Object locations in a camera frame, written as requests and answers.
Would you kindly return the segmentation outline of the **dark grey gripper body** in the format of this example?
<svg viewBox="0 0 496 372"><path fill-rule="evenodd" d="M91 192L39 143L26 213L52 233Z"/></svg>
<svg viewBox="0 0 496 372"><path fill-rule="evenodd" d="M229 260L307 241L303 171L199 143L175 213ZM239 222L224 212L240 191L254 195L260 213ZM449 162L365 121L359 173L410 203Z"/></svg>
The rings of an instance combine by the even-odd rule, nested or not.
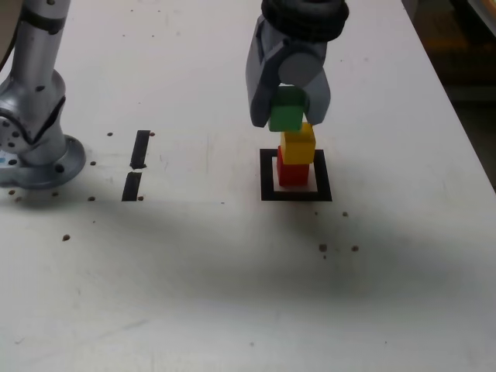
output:
<svg viewBox="0 0 496 372"><path fill-rule="evenodd" d="M276 29L264 17L260 17L260 27L260 41L265 57L275 52L278 47L290 47L292 50L313 55L322 66L324 65L327 54L326 43L314 43L290 36Z"/></svg>

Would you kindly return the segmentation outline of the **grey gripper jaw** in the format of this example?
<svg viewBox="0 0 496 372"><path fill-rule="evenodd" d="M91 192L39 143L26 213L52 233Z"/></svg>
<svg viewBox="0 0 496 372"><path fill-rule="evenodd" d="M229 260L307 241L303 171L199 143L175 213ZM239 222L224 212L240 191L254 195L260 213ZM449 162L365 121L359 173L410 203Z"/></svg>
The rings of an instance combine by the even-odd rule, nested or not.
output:
<svg viewBox="0 0 496 372"><path fill-rule="evenodd" d="M281 46L268 57L264 56L260 41L260 19L253 33L246 62L246 88L251 122L264 127L270 118L271 103L281 84L302 88L304 67L313 65L313 55Z"/></svg>
<svg viewBox="0 0 496 372"><path fill-rule="evenodd" d="M326 73L322 67L308 65L303 69L305 82L302 90L306 94L305 116L315 126L322 123L329 108L331 93Z"/></svg>

